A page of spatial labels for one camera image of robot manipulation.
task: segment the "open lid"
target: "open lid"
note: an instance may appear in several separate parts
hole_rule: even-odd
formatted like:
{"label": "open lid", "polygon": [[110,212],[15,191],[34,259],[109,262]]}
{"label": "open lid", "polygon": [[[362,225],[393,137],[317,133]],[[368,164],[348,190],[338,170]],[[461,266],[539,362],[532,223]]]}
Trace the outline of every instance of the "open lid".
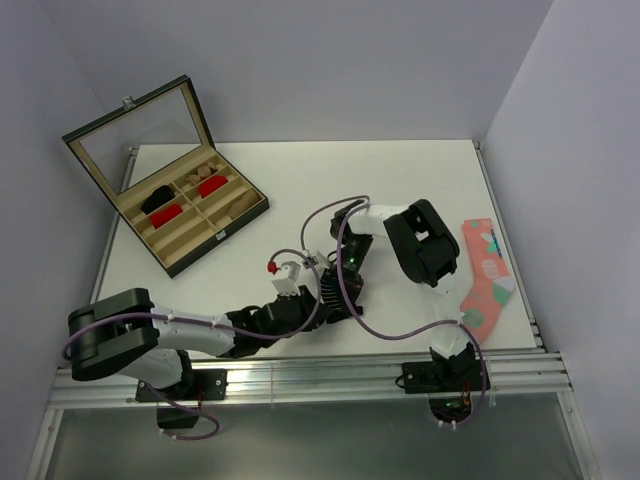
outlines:
{"label": "open lid", "polygon": [[[64,142],[119,209],[165,183],[177,163],[215,148],[191,79],[183,75],[65,135]],[[170,145],[172,153],[136,165],[131,152],[146,145]]]}

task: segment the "red object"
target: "red object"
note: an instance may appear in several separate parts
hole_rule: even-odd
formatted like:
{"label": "red object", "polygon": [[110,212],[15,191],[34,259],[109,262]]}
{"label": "red object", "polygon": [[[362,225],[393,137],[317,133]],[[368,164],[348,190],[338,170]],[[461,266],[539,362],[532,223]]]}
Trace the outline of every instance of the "red object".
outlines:
{"label": "red object", "polygon": [[229,180],[227,180],[227,177],[223,177],[222,175],[213,175],[212,177],[209,177],[208,180],[202,182],[202,184],[198,187],[198,193],[202,198],[204,198],[207,195],[215,192],[228,181]]}
{"label": "red object", "polygon": [[170,207],[160,210],[151,215],[151,223],[155,228],[160,228],[172,218],[177,217],[182,213],[182,207],[180,205],[171,205]]}

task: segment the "patterned sock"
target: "patterned sock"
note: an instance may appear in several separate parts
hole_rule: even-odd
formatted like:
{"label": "patterned sock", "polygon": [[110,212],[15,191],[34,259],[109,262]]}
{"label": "patterned sock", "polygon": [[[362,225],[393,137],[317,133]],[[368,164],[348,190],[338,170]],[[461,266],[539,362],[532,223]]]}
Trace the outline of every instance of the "patterned sock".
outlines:
{"label": "patterned sock", "polygon": [[489,338],[502,307],[515,291],[516,281],[502,258],[490,219],[466,220],[462,231],[471,257],[474,282],[460,311],[462,322],[482,343]]}

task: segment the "white wall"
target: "white wall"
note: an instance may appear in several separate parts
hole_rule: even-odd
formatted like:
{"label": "white wall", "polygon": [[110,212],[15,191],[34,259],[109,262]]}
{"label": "white wall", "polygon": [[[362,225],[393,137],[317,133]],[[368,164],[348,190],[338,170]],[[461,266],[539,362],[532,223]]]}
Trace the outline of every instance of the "white wall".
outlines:
{"label": "white wall", "polygon": [[605,478],[640,471],[640,3],[556,0],[485,142]]}
{"label": "white wall", "polygon": [[36,0],[0,4],[0,476],[23,478],[111,219],[60,139],[103,114]]}
{"label": "white wall", "polygon": [[190,75],[218,141],[477,138],[552,0],[41,0],[107,109]]}

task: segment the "white platform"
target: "white platform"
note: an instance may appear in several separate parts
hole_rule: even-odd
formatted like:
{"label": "white platform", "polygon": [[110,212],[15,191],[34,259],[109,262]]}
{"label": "white platform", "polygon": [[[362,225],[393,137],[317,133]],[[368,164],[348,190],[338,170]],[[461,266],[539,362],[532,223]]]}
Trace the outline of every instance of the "white platform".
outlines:
{"label": "white platform", "polygon": [[[419,198],[433,203],[460,244],[455,276],[460,301],[472,285],[461,232],[463,221],[493,219],[498,239],[504,244],[471,141],[241,143],[218,144],[217,148],[269,197],[271,209],[173,280],[120,220],[98,298],[145,287],[157,303],[203,314],[271,302],[275,290],[266,271],[271,253],[283,247],[299,248],[300,226],[310,212],[356,194],[368,194],[374,203],[403,205]],[[320,215],[308,228],[310,249],[335,249],[329,236],[332,215]],[[505,259],[511,267],[508,256]],[[364,318],[372,327],[399,334],[433,321],[418,287],[402,273],[388,240],[374,241],[361,273],[366,283],[358,303],[365,308]],[[309,272],[302,273],[301,280],[315,292]],[[258,356],[424,352],[428,336],[426,332],[387,342],[372,337],[355,321],[345,320],[281,340]],[[535,347],[522,296],[516,291],[484,348]]]}

